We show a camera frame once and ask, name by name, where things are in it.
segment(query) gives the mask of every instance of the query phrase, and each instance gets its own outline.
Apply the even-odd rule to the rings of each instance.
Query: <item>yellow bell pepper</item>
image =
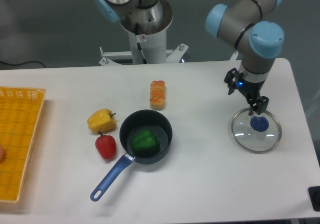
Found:
[[[95,133],[98,131],[102,133],[112,131],[116,128],[115,114],[106,108],[93,113],[87,120],[89,128]]]

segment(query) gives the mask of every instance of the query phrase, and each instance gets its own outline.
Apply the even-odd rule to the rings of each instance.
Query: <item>green bell pepper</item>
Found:
[[[130,142],[137,157],[148,158],[160,151],[160,144],[150,129],[140,131]]]

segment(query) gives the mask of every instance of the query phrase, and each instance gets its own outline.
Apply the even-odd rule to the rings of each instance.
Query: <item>glass pot lid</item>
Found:
[[[249,115],[250,108],[238,112],[232,121],[232,134],[240,146],[249,152],[262,154],[271,151],[280,141],[282,130],[270,112]]]

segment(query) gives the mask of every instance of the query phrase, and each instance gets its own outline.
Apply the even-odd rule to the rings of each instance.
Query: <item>black object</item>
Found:
[[[232,222],[227,224],[291,224],[291,220],[263,220],[251,222]]]
[[[139,35],[139,24],[138,23],[135,23],[135,27],[134,27],[134,32],[135,32],[135,35]],[[141,44],[137,41],[136,42],[136,45],[138,46],[138,50],[140,51],[141,53],[141,57],[142,57],[142,60],[143,60],[143,63],[144,64],[148,64],[147,60],[146,60],[146,57],[144,56],[144,52],[142,51],[142,48],[141,48]]]
[[[130,148],[130,140],[143,129],[151,129],[160,144],[160,152],[151,157],[135,157]],[[120,128],[120,142],[125,151],[135,157],[137,163],[152,164],[161,160],[169,151],[172,127],[168,119],[154,110],[140,110],[129,115]]]
[[[309,187],[308,191],[313,209],[320,212],[320,187]]]
[[[260,90],[264,81],[260,83],[250,83],[243,79],[244,73],[239,73],[236,68],[231,69],[225,76],[224,82],[228,85],[228,95],[238,89],[239,92],[246,98],[250,105],[249,115],[254,112],[261,114],[266,111],[269,99],[265,96],[260,96]]]
[[[4,65],[8,65],[8,66],[21,66],[21,65],[28,64],[28,63],[39,63],[39,64],[41,64],[44,68],[47,68],[47,67],[45,66],[45,64],[42,63],[42,62],[40,62],[40,61],[28,61],[28,62],[17,63],[17,64],[7,63],[7,62],[0,61],[0,63],[1,63],[1,64],[4,64]]]

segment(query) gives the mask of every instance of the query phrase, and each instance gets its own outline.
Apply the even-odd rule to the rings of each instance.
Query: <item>black cable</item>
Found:
[[[25,65],[25,64],[28,64],[28,63],[39,63],[39,64],[41,64],[44,68],[47,68],[47,67],[45,66],[45,64],[42,63],[42,62],[40,62],[40,61],[28,61],[28,62],[17,63],[17,64],[6,63],[6,62],[3,62],[3,61],[0,61],[0,63],[5,64],[5,65],[8,65],[8,66],[20,66],[20,65]]]
[[[134,27],[134,32],[135,32],[135,35],[138,35],[138,29],[139,29],[139,24],[138,23],[135,23],[135,27]],[[141,53],[141,56],[142,56],[142,60],[143,60],[143,63],[144,64],[148,64],[147,60],[146,60],[146,57],[144,56],[144,52],[142,51],[142,48],[141,48],[141,44],[139,42],[136,42],[136,45],[138,46],[138,50],[140,51]]]

